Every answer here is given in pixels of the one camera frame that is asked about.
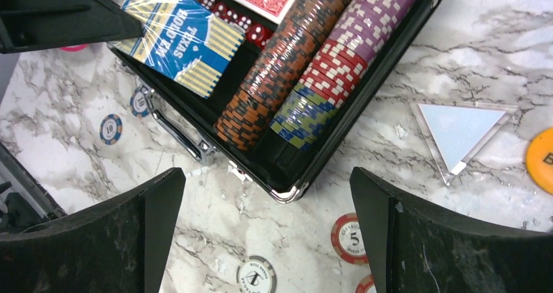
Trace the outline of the red dice in case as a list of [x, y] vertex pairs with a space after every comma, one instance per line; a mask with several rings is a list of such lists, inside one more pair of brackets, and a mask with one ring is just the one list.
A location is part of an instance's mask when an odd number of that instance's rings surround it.
[[252, 20], [251, 16], [238, 12], [235, 8], [223, 2], [223, 0], [201, 0], [200, 3], [204, 8], [213, 12], [226, 23], [235, 25], [243, 30], [246, 40], [255, 44], [260, 49], [265, 48], [265, 45], [274, 33], [266, 25]]

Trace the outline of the clear plastic triangle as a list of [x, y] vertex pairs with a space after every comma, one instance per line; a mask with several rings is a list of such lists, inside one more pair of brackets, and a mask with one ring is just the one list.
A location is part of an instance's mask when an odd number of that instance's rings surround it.
[[518, 110], [479, 101], [413, 102], [410, 108], [446, 186]]

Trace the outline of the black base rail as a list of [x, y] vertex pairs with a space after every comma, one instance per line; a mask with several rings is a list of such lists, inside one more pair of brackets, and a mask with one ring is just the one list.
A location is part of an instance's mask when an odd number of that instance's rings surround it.
[[1, 146], [1, 232], [20, 233], [66, 215], [52, 195]]

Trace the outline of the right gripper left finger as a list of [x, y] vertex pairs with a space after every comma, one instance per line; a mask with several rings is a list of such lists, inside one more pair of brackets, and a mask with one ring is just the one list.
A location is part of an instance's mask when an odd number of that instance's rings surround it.
[[185, 188], [170, 168], [113, 198], [1, 235], [2, 292], [158, 292]]

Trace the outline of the black poker case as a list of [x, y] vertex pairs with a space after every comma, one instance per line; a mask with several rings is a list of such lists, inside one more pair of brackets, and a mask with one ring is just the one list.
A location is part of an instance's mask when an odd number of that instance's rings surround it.
[[215, 147], [276, 201], [299, 199], [441, 0], [124, 0], [111, 51], [200, 162]]

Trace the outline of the orange dealer button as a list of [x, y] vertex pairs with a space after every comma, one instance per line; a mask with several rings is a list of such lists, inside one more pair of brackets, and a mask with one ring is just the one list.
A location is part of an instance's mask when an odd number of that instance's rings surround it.
[[552, 127], [540, 132], [529, 143], [525, 165], [534, 183], [552, 194]]

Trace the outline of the blue playing card deck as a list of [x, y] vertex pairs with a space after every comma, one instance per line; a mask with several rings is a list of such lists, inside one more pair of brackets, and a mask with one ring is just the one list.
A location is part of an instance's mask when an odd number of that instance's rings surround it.
[[202, 98], [209, 98], [245, 32], [195, 0], [124, 0], [143, 36], [111, 46]]

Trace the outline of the purple green chip stack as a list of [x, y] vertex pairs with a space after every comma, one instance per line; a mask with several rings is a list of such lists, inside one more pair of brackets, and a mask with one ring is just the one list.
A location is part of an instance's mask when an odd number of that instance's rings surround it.
[[351, 97], [416, 0], [352, 0], [269, 127], [306, 151]]

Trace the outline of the grey poker chip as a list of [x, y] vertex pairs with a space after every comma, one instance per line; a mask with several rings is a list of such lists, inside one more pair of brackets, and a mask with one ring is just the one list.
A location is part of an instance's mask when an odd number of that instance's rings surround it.
[[137, 87], [134, 90], [130, 97], [129, 105], [132, 115], [135, 117], [146, 117], [149, 115], [149, 107], [142, 87]]

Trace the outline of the red poker chip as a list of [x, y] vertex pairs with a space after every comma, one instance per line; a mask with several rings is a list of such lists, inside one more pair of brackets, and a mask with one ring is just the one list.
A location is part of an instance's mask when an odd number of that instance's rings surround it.
[[333, 249], [341, 259], [350, 264], [368, 264], [356, 213], [339, 217], [333, 224], [330, 237]]
[[377, 293], [372, 275], [362, 278], [355, 288], [355, 293]]

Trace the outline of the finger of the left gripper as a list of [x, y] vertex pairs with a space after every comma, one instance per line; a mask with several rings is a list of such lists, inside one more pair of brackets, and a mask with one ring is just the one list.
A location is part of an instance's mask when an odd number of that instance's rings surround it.
[[1, 0], [1, 53], [133, 39], [142, 24], [112, 0]]

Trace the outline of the blue white poker chip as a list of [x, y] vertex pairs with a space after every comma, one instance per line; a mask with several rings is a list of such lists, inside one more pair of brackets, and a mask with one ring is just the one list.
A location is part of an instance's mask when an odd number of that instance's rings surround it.
[[123, 131], [123, 122], [116, 114], [107, 115], [101, 122], [99, 136], [106, 145], [114, 145], [120, 139]]

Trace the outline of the orange black chip stack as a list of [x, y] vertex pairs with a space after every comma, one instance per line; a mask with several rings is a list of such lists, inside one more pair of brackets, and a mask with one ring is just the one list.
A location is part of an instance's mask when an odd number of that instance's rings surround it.
[[295, 0], [214, 124], [216, 135], [252, 149], [352, 0]]

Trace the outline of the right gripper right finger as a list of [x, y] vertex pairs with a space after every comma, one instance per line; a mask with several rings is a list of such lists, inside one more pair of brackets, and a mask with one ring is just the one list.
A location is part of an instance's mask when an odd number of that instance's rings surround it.
[[468, 217], [360, 167], [350, 187], [378, 292], [552, 291], [552, 234]]

